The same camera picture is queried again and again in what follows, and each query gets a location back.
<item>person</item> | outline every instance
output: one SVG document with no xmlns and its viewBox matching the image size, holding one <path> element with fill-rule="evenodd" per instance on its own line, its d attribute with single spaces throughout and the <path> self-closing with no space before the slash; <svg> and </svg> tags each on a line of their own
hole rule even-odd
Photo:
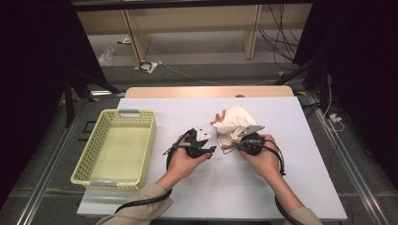
<svg viewBox="0 0 398 225">
<path fill-rule="evenodd" d="M 265 142 L 266 147 L 278 152 L 273 137 L 268 134 L 262 136 L 271 141 Z M 239 153 L 243 159 L 252 165 L 254 171 L 267 181 L 275 192 L 280 205 L 291 218 L 302 224 L 322 224 L 313 211 L 304 206 L 284 181 L 279 172 L 279 160 L 274 154 L 264 148 L 257 156 L 248 155 L 243 151 L 239 151 Z M 184 148 L 177 148 L 166 173 L 155 184 L 148 184 L 140 189 L 128 199 L 128 202 L 156 198 L 166 194 L 179 181 L 188 177 L 197 166 L 207 161 L 210 156 L 210 153 L 206 153 L 200 157 L 191 158 Z M 102 218 L 97 225 L 147 225 L 150 224 L 152 219 L 164 213 L 172 204 L 173 201 L 167 198 L 164 201 L 152 204 L 126 207 L 112 216 Z"/>
</svg>

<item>yellow plastic basket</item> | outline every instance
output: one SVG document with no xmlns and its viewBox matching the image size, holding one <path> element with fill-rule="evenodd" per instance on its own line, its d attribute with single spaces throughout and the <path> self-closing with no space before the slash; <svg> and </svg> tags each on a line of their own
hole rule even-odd
<svg viewBox="0 0 398 225">
<path fill-rule="evenodd" d="M 142 188 L 155 132 L 153 111 L 102 111 L 71 183 L 86 188 Z"/>
</svg>

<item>black curtain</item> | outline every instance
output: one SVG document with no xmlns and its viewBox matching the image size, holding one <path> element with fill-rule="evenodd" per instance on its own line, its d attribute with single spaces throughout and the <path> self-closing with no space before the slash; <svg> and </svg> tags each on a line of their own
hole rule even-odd
<svg viewBox="0 0 398 225">
<path fill-rule="evenodd" d="M 398 188 L 398 3 L 351 0 L 314 3 L 295 61 L 314 57 L 335 15 L 346 10 L 325 51 L 332 89 L 369 150 Z M 319 82 L 320 77 L 312 77 Z"/>
<path fill-rule="evenodd" d="M 69 0 L 0 1 L 0 205 L 38 148 L 64 91 L 84 95 L 84 71 L 105 82 Z"/>
</svg>

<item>white cloth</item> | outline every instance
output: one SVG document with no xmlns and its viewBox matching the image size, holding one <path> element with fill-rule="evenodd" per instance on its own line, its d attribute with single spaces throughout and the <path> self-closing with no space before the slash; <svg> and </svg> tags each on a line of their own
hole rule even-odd
<svg viewBox="0 0 398 225">
<path fill-rule="evenodd" d="M 237 105 L 225 110 L 223 120 L 212 125 L 217 129 L 220 147 L 225 150 L 240 142 L 241 137 L 238 137 L 240 132 L 250 125 L 257 125 L 257 123 L 243 107 Z"/>
</svg>

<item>white table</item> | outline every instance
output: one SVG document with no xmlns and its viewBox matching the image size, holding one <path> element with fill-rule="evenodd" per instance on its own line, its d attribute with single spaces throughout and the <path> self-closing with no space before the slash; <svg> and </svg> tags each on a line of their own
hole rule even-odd
<svg viewBox="0 0 398 225">
<path fill-rule="evenodd" d="M 213 137 L 209 123 L 216 113 L 241 105 L 266 133 L 272 134 L 285 160 L 287 183 L 303 203 L 323 221 L 347 219 L 329 178 L 296 97 L 207 97 L 207 98 L 123 98 L 118 109 L 155 111 L 157 133 L 147 183 L 165 172 L 166 151 L 176 138 L 201 124 Z M 205 146 L 216 145 L 215 139 Z M 78 214 L 104 216 L 131 195 L 130 191 L 88 189 Z M 268 184 L 234 151 L 224 155 L 218 147 L 214 156 L 174 187 L 174 204 L 161 218 L 273 220 L 282 218 Z"/>
</svg>

